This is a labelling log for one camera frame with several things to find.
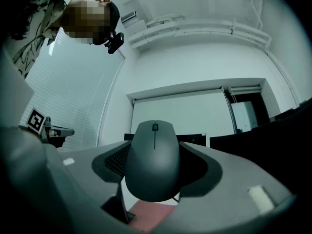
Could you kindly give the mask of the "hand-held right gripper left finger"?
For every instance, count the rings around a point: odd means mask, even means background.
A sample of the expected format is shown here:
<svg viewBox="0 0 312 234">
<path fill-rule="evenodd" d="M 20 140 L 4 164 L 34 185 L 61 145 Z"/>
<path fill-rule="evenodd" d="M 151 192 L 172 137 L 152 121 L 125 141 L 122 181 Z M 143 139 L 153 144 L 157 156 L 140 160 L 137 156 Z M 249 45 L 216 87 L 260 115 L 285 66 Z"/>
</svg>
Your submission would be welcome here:
<svg viewBox="0 0 312 234">
<path fill-rule="evenodd" d="M 65 181 L 62 190 L 76 234 L 134 234 L 129 226 L 121 182 L 130 142 L 60 153 Z"/>
</svg>

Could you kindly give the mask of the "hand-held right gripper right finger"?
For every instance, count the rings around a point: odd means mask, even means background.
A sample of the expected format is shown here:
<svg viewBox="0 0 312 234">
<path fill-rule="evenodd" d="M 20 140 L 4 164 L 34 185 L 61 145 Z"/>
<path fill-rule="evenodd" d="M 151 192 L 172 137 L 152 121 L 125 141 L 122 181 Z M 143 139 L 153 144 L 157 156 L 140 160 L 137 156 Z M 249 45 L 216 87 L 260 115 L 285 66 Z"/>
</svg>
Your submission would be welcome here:
<svg viewBox="0 0 312 234">
<path fill-rule="evenodd" d="M 279 230 L 297 196 L 250 160 L 181 143 L 192 153 L 186 174 L 207 164 L 203 177 L 180 190 L 179 204 L 157 227 L 158 234 L 258 234 Z"/>
</svg>

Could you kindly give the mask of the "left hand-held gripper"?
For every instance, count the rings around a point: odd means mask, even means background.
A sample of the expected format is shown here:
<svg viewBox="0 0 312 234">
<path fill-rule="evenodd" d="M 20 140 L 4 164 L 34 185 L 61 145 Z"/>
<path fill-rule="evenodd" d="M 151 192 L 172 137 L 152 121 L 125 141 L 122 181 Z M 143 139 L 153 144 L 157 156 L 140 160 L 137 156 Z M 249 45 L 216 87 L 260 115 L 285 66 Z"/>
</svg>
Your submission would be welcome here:
<svg viewBox="0 0 312 234">
<path fill-rule="evenodd" d="M 51 118 L 44 116 L 35 108 L 31 110 L 26 126 L 27 130 L 38 135 L 43 143 L 55 147 L 62 147 L 65 139 L 75 134 L 73 129 L 52 125 Z"/>
</svg>

